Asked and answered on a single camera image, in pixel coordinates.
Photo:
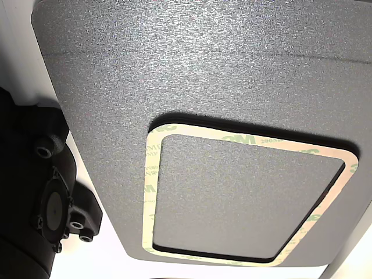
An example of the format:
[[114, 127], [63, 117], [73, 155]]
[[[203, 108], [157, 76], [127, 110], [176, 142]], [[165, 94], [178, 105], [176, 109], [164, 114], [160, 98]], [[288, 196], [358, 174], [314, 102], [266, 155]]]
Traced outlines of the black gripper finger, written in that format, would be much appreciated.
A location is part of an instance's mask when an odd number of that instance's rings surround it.
[[60, 109], [17, 106], [1, 91], [1, 237], [30, 252], [99, 233], [102, 209], [76, 179], [68, 133]]

